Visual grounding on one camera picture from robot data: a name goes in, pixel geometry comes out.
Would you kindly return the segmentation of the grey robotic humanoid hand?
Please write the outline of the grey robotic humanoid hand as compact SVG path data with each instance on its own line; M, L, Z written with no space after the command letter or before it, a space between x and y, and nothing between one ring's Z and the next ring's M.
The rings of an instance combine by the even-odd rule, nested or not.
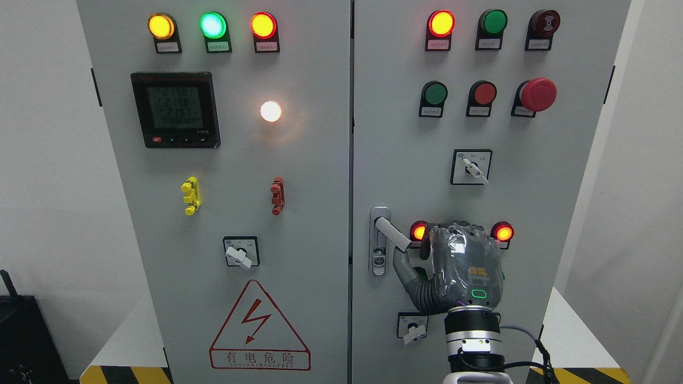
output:
M429 279L418 274L407 253L395 250L393 267L413 306L425 315L459 306L495 309L502 300L504 272L498 241L485 229L464 221L429 223L420 246L432 258Z

